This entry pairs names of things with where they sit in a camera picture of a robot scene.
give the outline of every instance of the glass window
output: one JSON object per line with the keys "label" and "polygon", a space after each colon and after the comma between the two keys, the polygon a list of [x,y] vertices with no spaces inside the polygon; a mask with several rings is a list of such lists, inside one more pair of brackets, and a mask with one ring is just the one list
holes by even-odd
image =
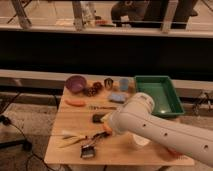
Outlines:
{"label": "glass window", "polygon": [[149,31],[165,35],[178,29],[183,34],[208,31],[213,35],[212,8],[212,0],[0,0],[0,28],[6,24],[34,30],[137,35]]}

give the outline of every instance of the power cord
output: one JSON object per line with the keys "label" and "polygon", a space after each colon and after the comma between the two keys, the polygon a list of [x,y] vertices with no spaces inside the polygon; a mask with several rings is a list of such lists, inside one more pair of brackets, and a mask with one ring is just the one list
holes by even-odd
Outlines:
{"label": "power cord", "polygon": [[0,115],[2,114],[2,113],[4,113],[6,110],[7,110],[7,108],[20,96],[20,92],[18,92],[11,100],[10,100],[10,102],[5,106],[5,107],[3,107],[3,109],[0,111]]}
{"label": "power cord", "polygon": [[5,117],[4,115],[1,115],[0,116],[0,122],[3,122],[3,124],[5,126],[13,126],[14,128],[16,128],[21,134],[22,136],[24,137],[24,139],[26,140],[26,142],[23,144],[23,149],[26,150],[26,151],[31,151],[32,155],[30,155],[25,163],[25,168],[26,168],[26,171],[28,171],[28,165],[29,165],[29,161],[35,157],[37,159],[39,159],[43,164],[44,166],[46,167],[47,170],[51,170],[51,171],[59,171],[61,169],[61,165],[59,167],[59,169],[52,169],[51,167],[49,167],[45,162],[44,160],[39,157],[33,150],[32,150],[32,144],[27,140],[27,137],[26,135],[24,134],[24,132],[19,128],[17,127],[15,124],[12,123],[12,121],[8,118],[8,117]]}
{"label": "power cord", "polygon": [[32,155],[30,155],[30,156],[28,157],[28,159],[27,159],[27,161],[26,161],[26,164],[25,164],[26,171],[29,170],[29,169],[28,169],[29,161],[30,161],[33,157],[35,157],[36,159],[40,160],[40,161],[44,164],[44,166],[46,167],[47,170],[59,171],[59,170],[61,169],[61,165],[60,165],[59,168],[56,169],[56,170],[55,170],[55,169],[52,169],[51,167],[49,167],[49,166],[44,162],[43,158],[41,158],[41,157],[39,157],[37,154],[35,154],[33,150],[32,150],[31,152],[32,152]]}
{"label": "power cord", "polygon": [[[43,160],[41,157],[39,157],[39,156],[32,150],[32,143],[29,142],[29,141],[27,140],[27,137],[26,137],[26,135],[24,134],[24,132],[23,132],[19,127],[17,127],[15,124],[13,124],[12,121],[11,121],[8,117],[5,117],[5,116],[3,115],[3,113],[4,113],[4,112],[8,109],[8,107],[16,100],[16,98],[20,96],[20,94],[21,94],[20,92],[17,93],[17,94],[10,100],[10,102],[0,111],[0,122],[2,122],[5,126],[11,125],[11,126],[13,126],[14,128],[16,128],[16,129],[22,134],[22,136],[24,137],[24,139],[26,140],[26,142],[23,144],[23,149],[26,150],[26,151],[31,151],[31,152],[32,152],[32,155],[30,155],[30,156],[27,158],[27,161],[26,161],[26,163],[25,163],[26,171],[28,171],[29,161],[30,161],[33,157],[35,157],[35,158],[37,158],[38,160],[40,160],[40,161],[44,164],[44,166],[46,167],[47,170],[59,171],[59,170],[61,169],[61,165],[60,165],[60,167],[59,167],[58,169],[56,169],[56,170],[55,170],[55,169],[52,169],[51,167],[49,167],[49,166],[44,162],[44,160]],[[56,98],[55,95],[54,95],[54,98],[55,98],[56,105],[57,105],[57,108],[58,108],[58,101],[57,101],[57,98]]]}

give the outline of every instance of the small toy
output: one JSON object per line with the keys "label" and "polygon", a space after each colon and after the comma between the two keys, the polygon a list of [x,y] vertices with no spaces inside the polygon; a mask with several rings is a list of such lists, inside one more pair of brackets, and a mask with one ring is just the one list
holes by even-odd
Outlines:
{"label": "small toy", "polygon": [[113,80],[111,78],[107,78],[104,80],[104,87],[107,89],[107,90],[111,90],[113,88]]}
{"label": "small toy", "polygon": [[118,94],[118,93],[111,93],[108,96],[109,101],[117,102],[117,103],[124,103],[126,101],[126,95]]}

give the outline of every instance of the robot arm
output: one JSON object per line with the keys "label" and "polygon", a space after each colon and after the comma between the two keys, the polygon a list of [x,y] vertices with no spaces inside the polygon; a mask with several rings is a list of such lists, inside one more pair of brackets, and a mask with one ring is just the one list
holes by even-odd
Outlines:
{"label": "robot arm", "polygon": [[213,167],[213,132],[151,115],[152,98],[137,93],[110,115],[107,122],[117,134],[133,132]]}

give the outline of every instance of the railing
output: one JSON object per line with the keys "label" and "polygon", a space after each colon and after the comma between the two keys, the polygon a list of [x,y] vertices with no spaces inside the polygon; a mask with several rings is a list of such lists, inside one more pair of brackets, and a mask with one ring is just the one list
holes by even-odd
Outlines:
{"label": "railing", "polygon": [[[142,1],[124,1],[123,3],[126,5],[125,8],[128,8],[128,5],[131,6],[133,3],[134,6],[134,3],[137,2]],[[213,5],[209,0],[144,1],[142,19],[134,21],[131,20],[128,13],[126,17],[121,17],[120,21],[112,20],[110,12],[112,14],[112,8],[116,3],[118,1],[28,0],[26,2],[26,0],[1,0],[0,29],[85,34],[213,37],[213,12],[211,9]],[[192,18],[189,12],[194,7],[198,11],[198,16]],[[153,10],[159,13],[158,17],[153,14],[147,16],[147,13],[153,13]],[[185,19],[183,15],[180,16],[183,10],[188,10],[184,14]],[[116,22],[120,22],[122,27],[116,27]]]}

